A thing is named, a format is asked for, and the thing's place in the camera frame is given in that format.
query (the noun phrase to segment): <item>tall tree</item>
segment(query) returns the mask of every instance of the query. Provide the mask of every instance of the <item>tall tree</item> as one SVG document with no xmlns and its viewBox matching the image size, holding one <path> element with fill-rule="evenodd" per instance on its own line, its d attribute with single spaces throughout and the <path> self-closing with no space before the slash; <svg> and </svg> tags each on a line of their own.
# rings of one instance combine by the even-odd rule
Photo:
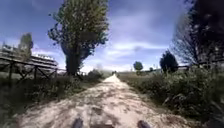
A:
<svg viewBox="0 0 224 128">
<path fill-rule="evenodd" d="M 194 38 L 194 30 L 188 15 L 181 15 L 176 25 L 172 50 L 183 63 L 198 65 L 201 61 L 201 44 Z"/>
<path fill-rule="evenodd" d="M 191 0 L 190 25 L 194 38 L 201 43 L 203 61 L 217 59 L 224 53 L 224 8 L 223 0 Z"/>
<path fill-rule="evenodd" d="M 178 70 L 178 63 L 175 56 L 170 52 L 166 51 L 160 59 L 160 66 L 163 72 L 175 72 Z"/>
<path fill-rule="evenodd" d="M 33 40 L 31 33 L 23 34 L 18 45 L 18 52 L 23 62 L 29 61 L 33 48 Z"/>
<path fill-rule="evenodd" d="M 107 41 L 107 8 L 107 0 L 65 0 L 53 14 L 57 23 L 48 35 L 60 44 L 69 75 L 77 75 L 83 60 Z"/>
</svg>

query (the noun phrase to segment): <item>gravel path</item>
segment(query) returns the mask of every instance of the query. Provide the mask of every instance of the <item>gravel path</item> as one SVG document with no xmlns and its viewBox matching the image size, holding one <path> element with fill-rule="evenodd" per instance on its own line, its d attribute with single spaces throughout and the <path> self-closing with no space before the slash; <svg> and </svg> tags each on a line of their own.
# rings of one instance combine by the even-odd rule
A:
<svg viewBox="0 0 224 128">
<path fill-rule="evenodd" d="M 17 127 L 72 128 L 78 117 L 83 120 L 85 128 L 100 128 L 103 124 L 115 128 L 137 128 L 139 120 L 148 122 L 152 128 L 188 127 L 183 118 L 161 114 L 155 109 L 114 75 L 69 99 L 28 110 L 17 117 Z"/>
</svg>

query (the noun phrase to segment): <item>roadside grass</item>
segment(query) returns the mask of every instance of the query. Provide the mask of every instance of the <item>roadside grass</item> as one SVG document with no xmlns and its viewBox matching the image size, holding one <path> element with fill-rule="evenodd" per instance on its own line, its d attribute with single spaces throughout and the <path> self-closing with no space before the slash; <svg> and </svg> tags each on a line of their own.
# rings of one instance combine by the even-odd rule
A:
<svg viewBox="0 0 224 128">
<path fill-rule="evenodd" d="M 192 70 L 173 74 L 152 73 L 147 76 L 118 74 L 137 92 L 147 95 L 150 101 L 164 106 L 174 114 L 202 123 L 214 117 L 224 117 L 224 76 L 207 70 Z"/>
<path fill-rule="evenodd" d="M 35 83 L 32 79 L 25 79 L 9 87 L 8 79 L 0 77 L 0 127 L 13 121 L 14 115 L 24 113 L 30 107 L 68 98 L 95 86 L 102 79 L 101 76 L 89 75 L 83 76 L 83 81 L 68 76 L 50 80 L 39 78 Z"/>
</svg>

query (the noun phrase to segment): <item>sky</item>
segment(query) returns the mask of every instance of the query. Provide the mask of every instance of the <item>sky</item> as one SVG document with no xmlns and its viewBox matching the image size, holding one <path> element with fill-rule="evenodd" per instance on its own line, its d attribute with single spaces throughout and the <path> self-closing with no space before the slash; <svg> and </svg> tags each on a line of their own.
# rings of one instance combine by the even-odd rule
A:
<svg viewBox="0 0 224 128">
<path fill-rule="evenodd" d="M 0 0 L 0 43 L 17 46 L 22 34 L 31 32 L 33 54 L 55 58 L 65 69 L 65 56 L 54 46 L 47 31 L 55 21 L 63 0 Z M 96 48 L 81 69 L 88 72 L 101 65 L 105 70 L 130 71 L 140 61 L 144 70 L 159 68 L 162 54 L 169 49 L 175 25 L 185 12 L 181 0 L 109 0 L 108 41 Z"/>
</svg>

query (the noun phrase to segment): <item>fence rail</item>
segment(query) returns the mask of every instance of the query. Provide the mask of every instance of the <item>fence rail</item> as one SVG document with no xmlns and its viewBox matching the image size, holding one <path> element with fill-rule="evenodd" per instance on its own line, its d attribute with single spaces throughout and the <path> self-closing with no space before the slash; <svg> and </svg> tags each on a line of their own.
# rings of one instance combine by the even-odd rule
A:
<svg viewBox="0 0 224 128">
<path fill-rule="evenodd" d="M 41 75 L 46 79 L 51 79 L 52 77 L 54 77 L 54 78 L 57 77 L 59 71 L 65 71 L 64 69 L 53 68 L 51 66 L 45 66 L 42 64 L 26 63 L 26 62 L 22 62 L 19 60 L 0 57 L 0 62 L 3 62 L 3 61 L 4 61 L 4 63 L 1 64 L 0 72 L 4 71 L 7 67 L 9 68 L 8 82 L 10 85 L 11 85 L 11 81 L 12 81 L 12 74 L 13 74 L 14 68 L 16 69 L 17 73 L 21 76 L 21 78 L 17 81 L 17 83 L 24 80 L 31 73 L 33 73 L 34 81 L 36 81 L 38 75 Z M 28 65 L 29 68 L 25 69 L 26 72 L 24 72 L 24 71 L 21 71 L 19 69 L 19 66 L 16 64 L 23 65 L 24 67 Z"/>
</svg>

